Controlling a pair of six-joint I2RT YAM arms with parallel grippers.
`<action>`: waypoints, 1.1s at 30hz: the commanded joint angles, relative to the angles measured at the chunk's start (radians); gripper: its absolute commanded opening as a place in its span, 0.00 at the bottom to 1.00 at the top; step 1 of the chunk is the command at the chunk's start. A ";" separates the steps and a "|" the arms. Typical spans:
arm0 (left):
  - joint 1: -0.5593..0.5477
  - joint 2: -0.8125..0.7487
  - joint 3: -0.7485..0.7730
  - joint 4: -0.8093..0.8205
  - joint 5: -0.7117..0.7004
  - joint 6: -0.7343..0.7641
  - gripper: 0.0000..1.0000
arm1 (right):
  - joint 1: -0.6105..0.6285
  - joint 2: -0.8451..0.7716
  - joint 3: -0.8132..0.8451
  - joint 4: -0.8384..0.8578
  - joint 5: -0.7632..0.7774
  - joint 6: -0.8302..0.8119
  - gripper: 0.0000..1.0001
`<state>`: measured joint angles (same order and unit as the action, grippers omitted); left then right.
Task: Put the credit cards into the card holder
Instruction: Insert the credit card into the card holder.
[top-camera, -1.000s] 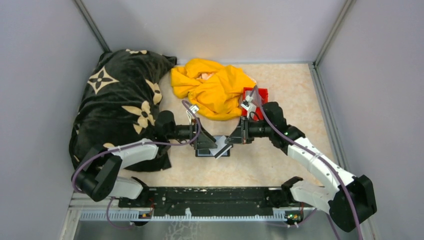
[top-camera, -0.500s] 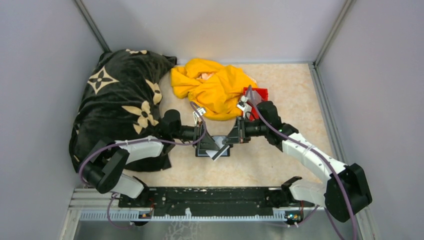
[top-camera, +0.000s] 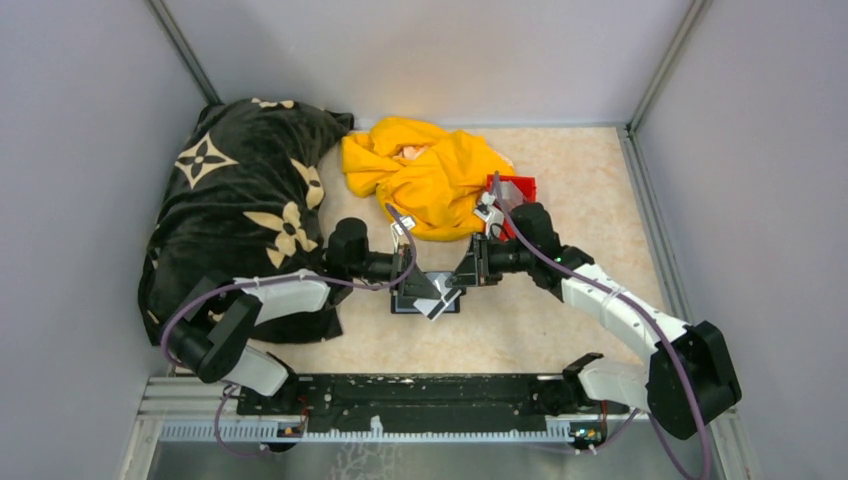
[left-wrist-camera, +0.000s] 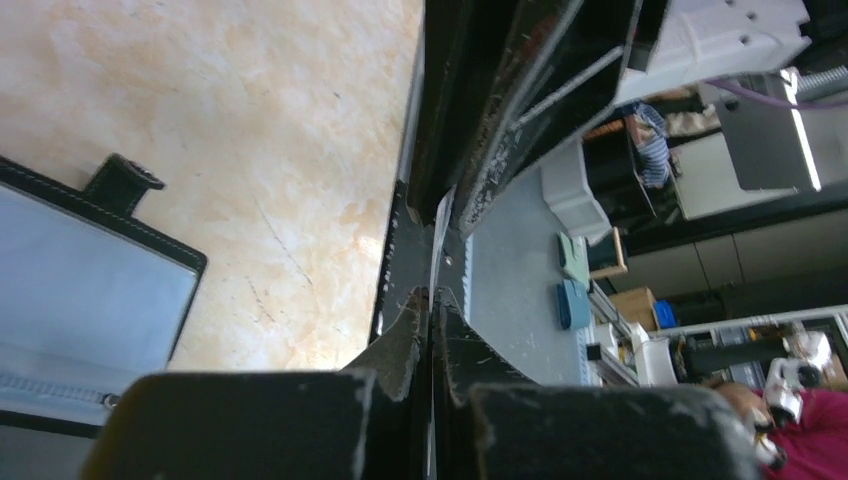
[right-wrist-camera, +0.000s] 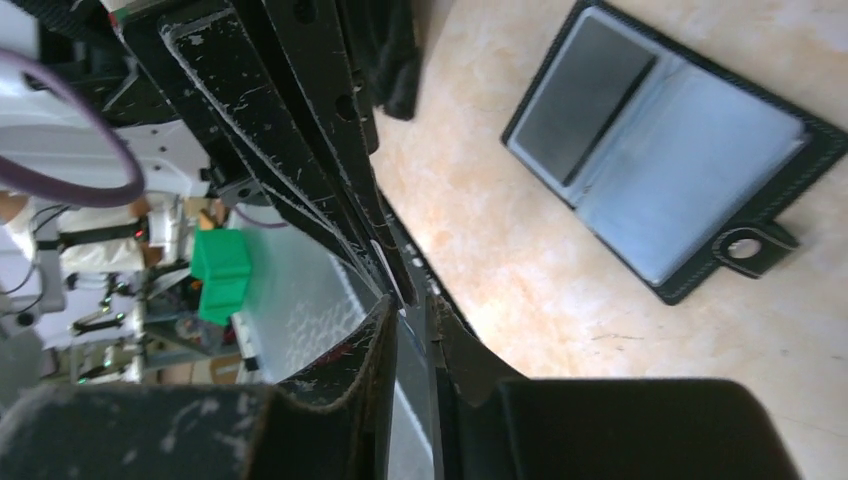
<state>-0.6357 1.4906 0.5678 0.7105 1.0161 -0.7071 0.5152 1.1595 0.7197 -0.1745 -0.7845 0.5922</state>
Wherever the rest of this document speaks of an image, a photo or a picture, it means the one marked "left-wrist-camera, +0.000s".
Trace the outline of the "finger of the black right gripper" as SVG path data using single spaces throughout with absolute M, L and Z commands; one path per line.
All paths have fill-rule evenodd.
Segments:
M 460 184 L 479 139 L 483 110 L 520 1 L 427 1 L 424 77 L 407 206 L 422 225 Z
M 521 1 L 461 180 L 453 228 L 469 237 L 513 179 L 612 109 L 640 1 Z

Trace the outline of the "silver grey credit card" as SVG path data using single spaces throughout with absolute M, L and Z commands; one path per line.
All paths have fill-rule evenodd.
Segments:
M 452 186 L 442 197 L 436 210 L 429 275 L 428 309 L 430 313 L 435 311 L 434 304 L 438 291 L 439 270 L 442 264 L 444 240 L 449 228 L 455 191 L 456 186 Z

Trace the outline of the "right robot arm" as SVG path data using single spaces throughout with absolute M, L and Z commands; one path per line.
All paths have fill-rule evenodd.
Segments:
M 412 219 L 468 237 L 523 171 L 633 100 L 847 46 L 843 1 L 428 1 L 406 132 Z

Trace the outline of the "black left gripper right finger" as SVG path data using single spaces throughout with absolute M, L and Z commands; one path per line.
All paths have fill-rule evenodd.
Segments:
M 538 384 L 433 304 L 438 479 L 758 479 L 736 413 L 702 387 Z

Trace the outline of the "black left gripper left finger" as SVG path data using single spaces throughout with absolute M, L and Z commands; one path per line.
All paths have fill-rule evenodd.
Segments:
M 337 371 L 177 372 L 120 398 L 83 479 L 422 479 L 428 291 Z

